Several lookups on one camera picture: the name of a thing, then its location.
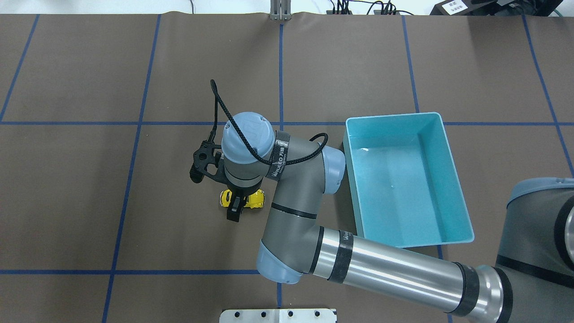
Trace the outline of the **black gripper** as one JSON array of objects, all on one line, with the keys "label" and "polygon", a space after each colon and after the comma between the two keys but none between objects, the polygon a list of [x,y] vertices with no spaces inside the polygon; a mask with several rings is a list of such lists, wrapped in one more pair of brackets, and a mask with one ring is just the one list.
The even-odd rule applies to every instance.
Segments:
[{"label": "black gripper", "polygon": [[240,187],[233,183],[228,183],[227,188],[230,189],[230,202],[227,206],[227,219],[232,222],[238,223],[240,216],[246,205],[246,197],[257,192],[260,189],[262,182],[257,182],[252,186]]}]

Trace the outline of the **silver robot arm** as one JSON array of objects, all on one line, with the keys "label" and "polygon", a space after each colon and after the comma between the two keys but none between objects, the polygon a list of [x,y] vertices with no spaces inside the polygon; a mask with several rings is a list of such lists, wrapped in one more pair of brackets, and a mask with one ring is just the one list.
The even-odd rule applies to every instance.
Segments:
[{"label": "silver robot arm", "polygon": [[[344,152],[272,131],[257,113],[230,118],[224,178],[254,188],[277,182],[257,270],[296,284],[303,274],[434,307],[476,323],[573,321],[573,179],[519,182],[506,205],[494,266],[468,266],[408,250],[441,239],[472,241],[470,217],[439,113],[349,118]],[[379,240],[316,219],[345,171],[362,220],[394,216],[413,229]]]}]

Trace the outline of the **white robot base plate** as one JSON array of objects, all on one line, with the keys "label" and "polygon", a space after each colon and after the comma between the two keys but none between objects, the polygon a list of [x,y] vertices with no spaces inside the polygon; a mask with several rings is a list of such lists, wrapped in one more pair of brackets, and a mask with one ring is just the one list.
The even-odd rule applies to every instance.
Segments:
[{"label": "white robot base plate", "polygon": [[335,309],[230,309],[219,317],[220,323],[337,323]]}]

